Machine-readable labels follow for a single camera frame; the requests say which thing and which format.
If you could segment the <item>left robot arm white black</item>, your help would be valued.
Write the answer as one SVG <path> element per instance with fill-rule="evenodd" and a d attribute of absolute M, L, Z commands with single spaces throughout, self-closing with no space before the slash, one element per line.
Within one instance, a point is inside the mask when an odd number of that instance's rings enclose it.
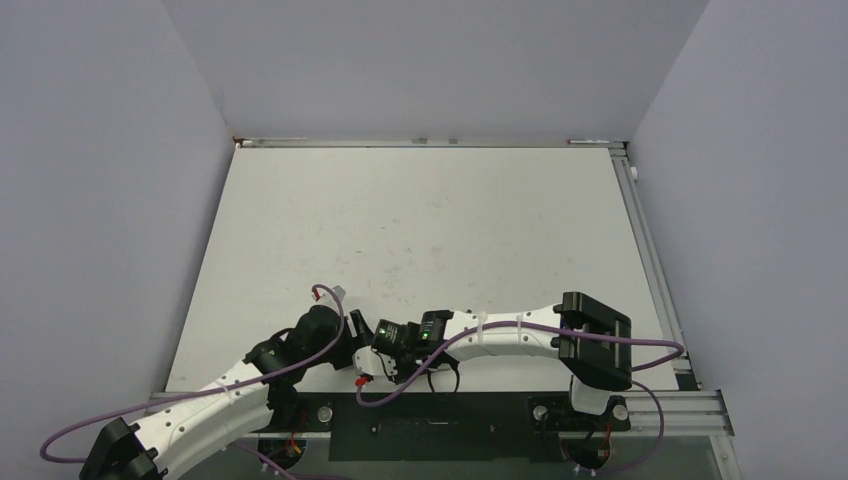
<path fill-rule="evenodd" d="M 298 415 L 295 389 L 308 368 L 340 370 L 373 333 L 361 313 L 341 319 L 315 305 L 295 326 L 255 345 L 215 382 L 209 396 L 174 403 L 132 424 L 105 425 L 79 473 L 82 479 L 178 479 L 244 434 L 289 428 Z"/>

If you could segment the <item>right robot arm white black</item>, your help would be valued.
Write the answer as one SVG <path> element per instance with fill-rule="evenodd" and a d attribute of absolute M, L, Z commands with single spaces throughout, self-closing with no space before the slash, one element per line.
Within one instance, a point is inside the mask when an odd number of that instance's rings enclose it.
<path fill-rule="evenodd" d="M 378 322 L 368 344 L 354 354 L 355 369 L 405 384 L 416 372 L 458 368 L 487 356 L 556 359 L 571 372 L 567 419 L 589 428 L 605 413 L 614 392 L 632 385 L 631 321 L 580 292 L 559 303 L 517 313 L 433 310 L 420 322 Z"/>

